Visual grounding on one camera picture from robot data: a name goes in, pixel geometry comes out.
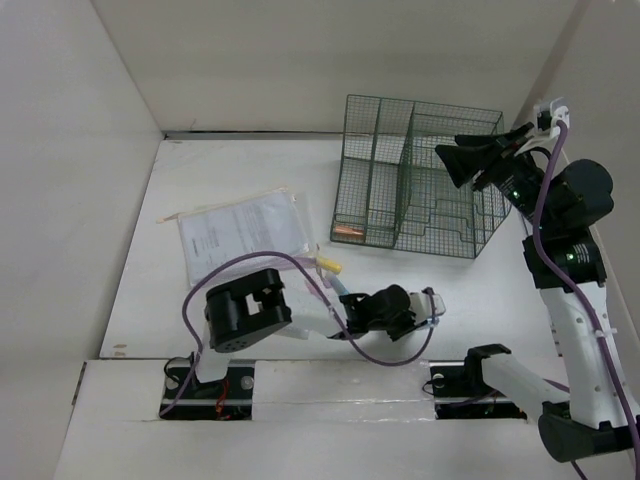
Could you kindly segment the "orange highlighter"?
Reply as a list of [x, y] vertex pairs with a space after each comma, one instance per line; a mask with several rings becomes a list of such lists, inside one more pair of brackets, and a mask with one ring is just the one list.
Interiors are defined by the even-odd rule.
[[336, 235], [351, 237], [351, 238], [362, 238], [365, 233], [363, 230], [352, 228], [349, 226], [338, 225], [334, 228], [333, 232]]

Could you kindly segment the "clear zipper document pouch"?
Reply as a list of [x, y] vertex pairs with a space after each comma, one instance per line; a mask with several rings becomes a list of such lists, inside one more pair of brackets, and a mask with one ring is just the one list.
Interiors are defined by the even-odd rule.
[[286, 187], [176, 212], [156, 221], [177, 225], [188, 284], [237, 257], [276, 251], [315, 266], [317, 242], [308, 196]]

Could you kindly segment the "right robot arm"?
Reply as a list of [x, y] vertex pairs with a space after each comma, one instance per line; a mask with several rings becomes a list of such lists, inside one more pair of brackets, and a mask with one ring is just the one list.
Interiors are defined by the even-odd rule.
[[590, 159], [558, 169], [568, 135], [564, 122], [546, 152], [528, 127], [499, 136], [459, 135], [435, 149], [456, 186], [496, 188], [531, 224], [523, 253], [559, 344], [568, 386], [538, 376], [501, 344], [471, 348], [462, 381], [473, 393], [489, 389], [511, 400], [537, 425], [557, 462], [639, 448], [639, 405], [627, 386], [607, 311], [606, 268], [591, 232], [614, 206], [608, 171]]

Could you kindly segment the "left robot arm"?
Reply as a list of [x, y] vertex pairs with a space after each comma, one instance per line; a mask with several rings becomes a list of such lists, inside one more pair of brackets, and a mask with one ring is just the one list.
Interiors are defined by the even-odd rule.
[[326, 276], [340, 307], [327, 314], [296, 314], [285, 301], [279, 272], [263, 269], [218, 285], [206, 293], [207, 334], [188, 384], [201, 396], [222, 387], [232, 356], [272, 335], [307, 340], [312, 333], [332, 341], [358, 340], [371, 332], [384, 333], [393, 342], [417, 331], [431, 330], [446, 312], [441, 296], [427, 287], [408, 292], [391, 285], [374, 294], [350, 293], [338, 277]]

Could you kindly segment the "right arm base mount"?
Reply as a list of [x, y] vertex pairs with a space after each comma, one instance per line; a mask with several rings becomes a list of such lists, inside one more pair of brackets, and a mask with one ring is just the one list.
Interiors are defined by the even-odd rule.
[[501, 344], [470, 348], [461, 361], [429, 364], [430, 379], [422, 391], [434, 400], [437, 420], [519, 419], [527, 415], [500, 391], [484, 383], [480, 361], [496, 354], [510, 354]]

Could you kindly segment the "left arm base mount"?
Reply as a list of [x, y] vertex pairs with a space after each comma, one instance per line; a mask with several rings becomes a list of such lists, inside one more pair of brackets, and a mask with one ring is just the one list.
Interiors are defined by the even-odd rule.
[[163, 367], [165, 385], [159, 418], [175, 421], [248, 421], [252, 419], [254, 361], [232, 361], [221, 380], [202, 383], [192, 377], [176, 400], [193, 356], [170, 358]]

